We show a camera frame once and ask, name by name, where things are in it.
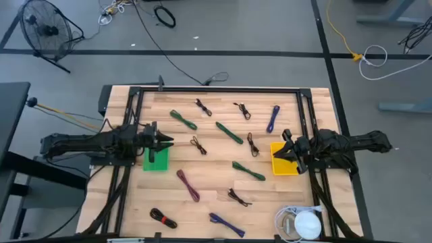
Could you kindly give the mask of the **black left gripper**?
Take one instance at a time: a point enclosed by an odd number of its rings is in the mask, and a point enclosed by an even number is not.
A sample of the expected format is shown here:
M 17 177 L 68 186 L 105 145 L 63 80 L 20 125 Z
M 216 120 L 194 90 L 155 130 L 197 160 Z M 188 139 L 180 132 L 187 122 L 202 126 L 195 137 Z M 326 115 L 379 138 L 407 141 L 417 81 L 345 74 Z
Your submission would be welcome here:
M 173 138 L 165 135 L 157 129 L 157 122 L 152 121 L 146 124 L 141 133 L 143 147 L 148 149 L 148 161 L 153 163 L 155 160 L 155 151 L 162 151 L 174 145 Z

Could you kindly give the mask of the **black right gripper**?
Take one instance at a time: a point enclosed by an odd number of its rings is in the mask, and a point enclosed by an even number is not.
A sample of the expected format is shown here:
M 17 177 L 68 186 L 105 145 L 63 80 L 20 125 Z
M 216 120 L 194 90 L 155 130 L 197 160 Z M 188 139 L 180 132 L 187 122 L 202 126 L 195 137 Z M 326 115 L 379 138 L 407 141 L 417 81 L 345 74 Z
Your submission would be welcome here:
M 297 171 L 303 174 L 307 171 L 308 167 L 304 162 L 304 157 L 308 155 L 309 141 L 304 136 L 298 137 L 296 141 L 292 140 L 292 133 L 289 129 L 285 129 L 282 133 L 285 142 L 273 142 L 272 154 L 276 159 L 283 159 L 286 161 L 296 161 Z

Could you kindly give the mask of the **yellow plastic basket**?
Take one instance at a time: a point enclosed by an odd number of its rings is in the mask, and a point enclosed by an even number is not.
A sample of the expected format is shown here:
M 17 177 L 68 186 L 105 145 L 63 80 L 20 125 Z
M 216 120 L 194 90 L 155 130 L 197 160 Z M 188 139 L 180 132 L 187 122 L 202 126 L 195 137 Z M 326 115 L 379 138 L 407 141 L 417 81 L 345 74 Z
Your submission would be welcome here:
M 297 162 L 296 161 L 287 161 L 284 159 L 278 159 L 273 154 L 277 152 L 279 149 L 282 149 L 284 146 L 284 142 L 272 142 L 270 145 L 271 148 L 271 164 L 273 174 L 275 176 L 297 176 Z

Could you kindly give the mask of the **green plastic basket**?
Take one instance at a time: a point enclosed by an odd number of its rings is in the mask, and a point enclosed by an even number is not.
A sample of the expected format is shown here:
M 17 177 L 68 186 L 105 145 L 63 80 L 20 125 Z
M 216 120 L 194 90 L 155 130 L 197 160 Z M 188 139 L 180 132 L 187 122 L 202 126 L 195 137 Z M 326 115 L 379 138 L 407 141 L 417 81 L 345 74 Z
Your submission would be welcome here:
M 154 154 L 154 162 L 149 161 L 149 149 L 145 148 L 143 170 L 144 171 L 167 171 L 169 167 L 169 149 L 166 148 Z

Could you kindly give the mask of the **white bulb table lamp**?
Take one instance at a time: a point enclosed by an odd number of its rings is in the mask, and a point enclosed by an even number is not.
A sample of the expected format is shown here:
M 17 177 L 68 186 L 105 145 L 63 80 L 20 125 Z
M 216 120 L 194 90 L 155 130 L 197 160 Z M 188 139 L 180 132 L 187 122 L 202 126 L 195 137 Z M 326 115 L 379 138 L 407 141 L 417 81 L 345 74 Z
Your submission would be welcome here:
M 295 208 L 281 210 L 275 216 L 275 228 L 287 243 L 316 240 L 322 230 L 321 222 L 313 210 L 299 211 Z

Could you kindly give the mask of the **orange rod with black knob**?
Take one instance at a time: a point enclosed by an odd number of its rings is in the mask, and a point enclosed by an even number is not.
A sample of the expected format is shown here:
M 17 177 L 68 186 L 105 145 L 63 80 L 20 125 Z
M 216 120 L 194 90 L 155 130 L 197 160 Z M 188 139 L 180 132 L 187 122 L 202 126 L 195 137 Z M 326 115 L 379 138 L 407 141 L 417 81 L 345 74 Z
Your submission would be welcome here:
M 52 115 L 58 119 L 63 120 L 64 122 L 67 122 L 67 123 L 72 124 L 74 126 L 78 126 L 78 127 L 83 128 L 85 130 L 95 131 L 96 129 L 98 129 L 97 126 L 94 126 L 92 124 L 81 121 L 81 120 L 77 119 L 77 117 L 84 117 L 86 119 L 92 119 L 92 120 L 100 121 L 99 118 L 89 117 L 89 116 L 81 115 L 81 114 L 77 114 L 77 113 L 68 113 L 65 111 L 60 111 L 58 109 L 40 104 L 36 97 L 28 98 L 28 100 L 26 101 L 26 105 L 30 108 L 37 109 L 37 110 L 42 111 L 43 113 L 45 113 L 47 115 Z

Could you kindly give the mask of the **black desk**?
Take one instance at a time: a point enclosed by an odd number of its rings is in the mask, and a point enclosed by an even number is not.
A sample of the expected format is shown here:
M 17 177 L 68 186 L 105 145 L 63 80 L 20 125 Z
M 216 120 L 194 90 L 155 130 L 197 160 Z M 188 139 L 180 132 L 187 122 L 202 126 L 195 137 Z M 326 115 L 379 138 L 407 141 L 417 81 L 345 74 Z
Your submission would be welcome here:
M 18 173 L 83 190 L 87 180 L 82 176 L 29 159 L 9 150 L 21 118 L 30 83 L 0 83 L 0 222 L 10 195 L 26 196 L 29 187 L 15 183 Z

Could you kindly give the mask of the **black floor fan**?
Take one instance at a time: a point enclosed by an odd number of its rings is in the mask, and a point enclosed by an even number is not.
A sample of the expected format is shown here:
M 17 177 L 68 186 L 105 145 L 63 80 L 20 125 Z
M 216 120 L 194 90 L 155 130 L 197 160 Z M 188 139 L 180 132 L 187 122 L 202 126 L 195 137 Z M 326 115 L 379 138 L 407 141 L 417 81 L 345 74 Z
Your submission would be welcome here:
M 19 23 L 32 54 L 70 73 L 58 63 L 84 40 L 83 30 L 47 0 L 25 0 L 19 10 Z

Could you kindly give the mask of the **desk with blue-grey legs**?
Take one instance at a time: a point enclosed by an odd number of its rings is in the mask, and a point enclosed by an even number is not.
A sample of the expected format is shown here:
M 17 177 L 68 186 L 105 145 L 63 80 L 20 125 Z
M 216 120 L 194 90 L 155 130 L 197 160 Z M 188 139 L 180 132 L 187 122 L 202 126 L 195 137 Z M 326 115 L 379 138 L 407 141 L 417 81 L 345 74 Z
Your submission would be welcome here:
M 356 21 L 359 24 L 378 24 L 378 25 L 392 25 L 392 26 L 420 26 L 426 22 L 422 18 L 407 18 L 403 13 L 414 3 L 415 0 L 396 0 L 397 6 L 389 13 L 383 15 L 364 15 L 357 16 Z

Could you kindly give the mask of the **black aluminium table frame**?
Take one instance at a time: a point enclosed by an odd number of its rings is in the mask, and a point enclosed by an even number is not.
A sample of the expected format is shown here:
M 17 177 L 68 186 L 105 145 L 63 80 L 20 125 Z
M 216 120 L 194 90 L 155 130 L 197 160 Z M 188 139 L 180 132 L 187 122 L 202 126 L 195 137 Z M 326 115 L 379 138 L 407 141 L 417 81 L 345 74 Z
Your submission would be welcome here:
M 314 117 L 300 117 L 298 97 Z M 140 117 L 175 140 L 167 171 L 130 174 L 120 234 L 146 242 L 273 242 L 276 212 L 314 201 L 308 175 L 273 174 L 271 143 L 338 128 L 326 88 L 148 87 Z

